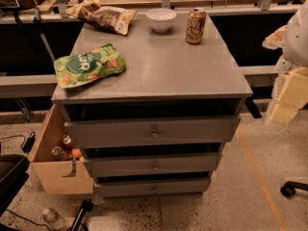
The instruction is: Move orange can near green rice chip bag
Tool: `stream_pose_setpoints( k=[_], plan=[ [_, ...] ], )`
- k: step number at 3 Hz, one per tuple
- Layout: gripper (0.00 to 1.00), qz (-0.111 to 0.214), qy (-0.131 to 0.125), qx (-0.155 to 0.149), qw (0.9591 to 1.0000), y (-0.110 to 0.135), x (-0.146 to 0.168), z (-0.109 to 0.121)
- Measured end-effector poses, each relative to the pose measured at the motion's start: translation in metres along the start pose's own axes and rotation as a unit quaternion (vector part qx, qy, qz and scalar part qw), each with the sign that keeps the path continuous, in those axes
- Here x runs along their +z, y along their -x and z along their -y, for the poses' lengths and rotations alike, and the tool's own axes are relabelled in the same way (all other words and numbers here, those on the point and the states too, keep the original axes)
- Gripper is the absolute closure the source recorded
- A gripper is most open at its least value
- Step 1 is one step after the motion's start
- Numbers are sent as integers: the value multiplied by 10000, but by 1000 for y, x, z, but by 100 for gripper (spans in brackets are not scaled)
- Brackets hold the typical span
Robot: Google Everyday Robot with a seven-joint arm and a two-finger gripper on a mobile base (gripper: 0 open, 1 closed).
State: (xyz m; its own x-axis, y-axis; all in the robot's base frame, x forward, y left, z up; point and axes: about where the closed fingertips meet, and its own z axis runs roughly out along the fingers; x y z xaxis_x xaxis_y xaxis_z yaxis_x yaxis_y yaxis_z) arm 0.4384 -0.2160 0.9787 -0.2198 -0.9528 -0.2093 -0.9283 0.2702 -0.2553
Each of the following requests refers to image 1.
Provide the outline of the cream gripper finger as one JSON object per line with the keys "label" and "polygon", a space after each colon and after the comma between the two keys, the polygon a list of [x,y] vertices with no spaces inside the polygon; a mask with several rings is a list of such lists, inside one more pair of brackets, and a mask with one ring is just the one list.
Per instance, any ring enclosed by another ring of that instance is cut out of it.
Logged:
{"label": "cream gripper finger", "polygon": [[274,92],[274,103],[269,108],[269,120],[277,124],[288,124],[298,111],[308,103],[308,68],[294,69],[279,78]]}

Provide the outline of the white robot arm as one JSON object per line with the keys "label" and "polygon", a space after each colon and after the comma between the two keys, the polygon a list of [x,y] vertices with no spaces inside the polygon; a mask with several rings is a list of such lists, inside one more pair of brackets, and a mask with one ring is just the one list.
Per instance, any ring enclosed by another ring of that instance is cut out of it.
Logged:
{"label": "white robot arm", "polygon": [[279,71],[274,82],[269,121],[288,124],[308,104],[308,1],[285,26],[262,43],[268,49],[282,49],[276,63]]}

